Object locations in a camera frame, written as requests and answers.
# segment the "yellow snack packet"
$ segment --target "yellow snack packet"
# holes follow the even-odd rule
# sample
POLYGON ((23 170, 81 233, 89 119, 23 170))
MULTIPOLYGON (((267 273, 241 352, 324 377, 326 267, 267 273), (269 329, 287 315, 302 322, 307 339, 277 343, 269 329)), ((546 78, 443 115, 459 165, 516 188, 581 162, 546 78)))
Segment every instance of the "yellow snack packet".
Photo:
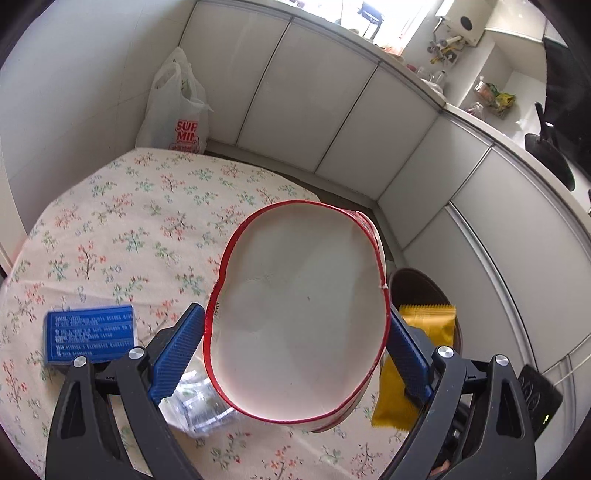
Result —
MULTIPOLYGON (((402 305, 400 315, 423 330, 435 346, 453 346, 456 308, 452 305, 402 305)), ((379 376, 379 396, 371 418, 374 427, 409 431, 418 418, 418 408, 404 394, 404 382, 392 357, 387 355, 379 376)))

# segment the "white cabinet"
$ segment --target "white cabinet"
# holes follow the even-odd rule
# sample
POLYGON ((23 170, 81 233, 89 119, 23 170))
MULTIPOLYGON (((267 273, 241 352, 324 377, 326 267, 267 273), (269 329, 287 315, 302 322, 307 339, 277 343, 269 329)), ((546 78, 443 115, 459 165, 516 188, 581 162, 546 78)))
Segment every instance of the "white cabinet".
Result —
POLYGON ((452 198, 489 146, 449 116, 437 119, 378 201, 401 247, 452 198))
POLYGON ((180 46, 205 87, 209 134, 234 145, 288 17, 237 6, 199 2, 180 46))
POLYGON ((291 23, 252 102, 238 146, 314 171, 376 64, 329 36, 291 23))
POLYGON ((378 68, 316 173, 377 200, 437 114, 434 103, 378 68))
POLYGON ((562 202, 511 158, 492 149, 453 203, 501 272, 544 371, 591 331, 591 248, 562 202))
POLYGON ((546 17, 529 0, 498 0, 486 24, 494 30, 541 41, 546 17))
POLYGON ((508 299, 499 296, 506 293, 474 240, 468 240, 470 234, 461 219, 452 214, 452 209, 442 209, 404 250, 408 266, 428 275, 456 306, 462 356, 488 362, 502 353, 519 374, 524 363, 531 361, 514 334, 510 320, 514 313, 504 306, 508 299))

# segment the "red rim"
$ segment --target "red rim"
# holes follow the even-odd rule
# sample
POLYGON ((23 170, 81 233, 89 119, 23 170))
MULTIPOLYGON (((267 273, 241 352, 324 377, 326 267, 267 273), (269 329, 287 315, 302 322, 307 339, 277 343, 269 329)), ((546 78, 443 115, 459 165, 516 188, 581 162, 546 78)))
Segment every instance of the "red rim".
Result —
POLYGON ((325 419, 327 417, 330 417, 330 416, 338 413, 352 398, 354 398, 359 393, 359 391, 363 388, 363 386, 368 382, 369 378, 371 377, 372 373, 374 372, 375 367, 379 363, 379 359, 382 355, 382 351, 384 350, 384 347, 386 346, 386 341, 388 340, 388 333, 390 330, 389 310, 390 310, 390 300, 389 300, 389 295, 388 295, 388 289, 386 287, 386 272, 384 271, 384 266, 382 265, 382 259, 379 254, 377 239, 375 238, 373 232, 370 233, 366 229, 366 226, 363 225, 363 223, 361 222, 359 217, 357 217, 354 212, 350 212, 348 210, 343 210, 343 209, 340 209, 337 207, 333 207, 332 205, 326 205, 326 204, 320 203, 320 202, 312 202, 311 200, 285 200, 283 202, 273 203, 271 205, 267 205, 266 207, 261 208, 260 210, 257 210, 253 214, 249 215, 238 226, 236 231, 232 234, 232 236, 230 237, 230 241, 228 242, 226 249, 224 250, 224 253, 222 255, 222 261, 220 263, 219 277, 217 279, 216 284, 213 286, 213 291, 212 291, 211 296, 209 297, 209 302, 207 304, 207 309, 205 312, 205 332, 203 335, 203 357, 204 357, 204 363, 205 363, 205 370, 207 371, 207 375, 209 376, 209 379, 211 380, 212 385, 214 386, 216 391, 219 393, 219 395, 224 399, 224 401, 226 403, 228 403, 228 405, 230 405, 232 408, 238 410, 239 412, 241 412, 244 415, 247 415, 253 419, 267 421, 269 423, 279 423, 279 424, 309 423, 311 421, 322 420, 322 419, 325 419), (376 355, 376 358, 374 359, 371 369, 369 370, 369 372, 367 373, 365 378, 362 380, 362 382, 357 386, 357 388, 355 388, 353 393, 350 396, 348 396, 345 401, 343 401, 341 404, 339 404, 339 406, 337 408, 335 408, 334 410, 331 410, 328 413, 324 413, 324 414, 319 415, 317 417, 312 417, 312 418, 308 418, 308 419, 273 420, 273 419, 266 419, 263 417, 258 417, 256 415, 248 413, 247 411, 244 411, 240 407, 236 406, 228 398, 228 396, 222 390, 222 387, 220 386, 220 384, 217 382, 216 376, 213 373, 212 359, 211 359, 211 346, 212 346, 212 335, 213 335, 213 314, 215 312, 217 298, 219 297, 219 294, 222 291, 224 281, 226 280, 226 270, 228 269, 228 262, 230 260, 231 255, 232 255, 232 251, 234 250, 234 247, 236 246, 236 243, 238 242, 238 239, 242 235, 242 232, 244 232, 246 227, 255 218, 261 216, 263 213, 265 213, 273 208, 277 208, 277 207, 281 207, 281 206, 285 206, 285 205, 290 205, 292 203, 308 203, 311 205, 318 205, 318 206, 321 206, 324 208, 329 208, 331 210, 334 210, 335 212, 339 212, 339 213, 342 213, 343 215, 346 215, 348 218, 353 220, 354 223, 356 223, 358 225, 358 227, 361 228, 361 230, 364 232, 364 234, 367 236, 367 238, 371 242, 372 246, 374 247, 376 262, 378 264, 379 275, 380 275, 380 279, 381 279, 381 283, 382 283, 382 290, 384 292, 386 322, 385 322, 385 328, 384 328, 384 337, 382 338, 382 345, 379 349, 379 352, 376 355))

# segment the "blue gripper pad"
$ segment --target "blue gripper pad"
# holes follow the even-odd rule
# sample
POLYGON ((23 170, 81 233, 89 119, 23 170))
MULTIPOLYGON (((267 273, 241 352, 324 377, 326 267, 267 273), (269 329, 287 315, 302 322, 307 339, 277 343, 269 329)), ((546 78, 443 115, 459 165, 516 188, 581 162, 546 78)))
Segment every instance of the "blue gripper pad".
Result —
POLYGON ((425 404, 433 395, 429 364, 414 343, 407 330, 401 324, 404 320, 390 312, 390 333, 386 349, 396 365, 396 369, 407 392, 425 404))
POLYGON ((195 353, 205 330, 205 310, 195 304, 183 322, 160 353, 152 368, 152 385, 148 395, 158 405, 163 398, 174 393, 178 381, 195 353))

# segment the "white wall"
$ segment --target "white wall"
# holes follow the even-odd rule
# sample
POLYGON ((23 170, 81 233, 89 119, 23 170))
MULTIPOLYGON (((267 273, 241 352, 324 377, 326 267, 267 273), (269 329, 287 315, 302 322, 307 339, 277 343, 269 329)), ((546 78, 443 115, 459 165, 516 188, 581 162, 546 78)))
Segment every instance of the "white wall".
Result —
POLYGON ((0 134, 27 230, 134 146, 154 74, 196 0, 56 0, 0 70, 0 134))
POLYGON ((430 60, 432 55, 427 51, 429 42, 433 39, 433 29, 437 25, 437 18, 435 13, 439 10, 439 7, 443 3, 443 0, 434 0, 431 9, 425 16, 425 20, 421 23, 416 33, 408 42, 407 46, 402 51, 404 60, 415 67, 425 67, 432 73, 441 70, 441 64, 436 63, 432 65, 430 60))
POLYGON ((6 273, 14 265, 26 236, 8 185, 0 140, 0 267, 6 273))

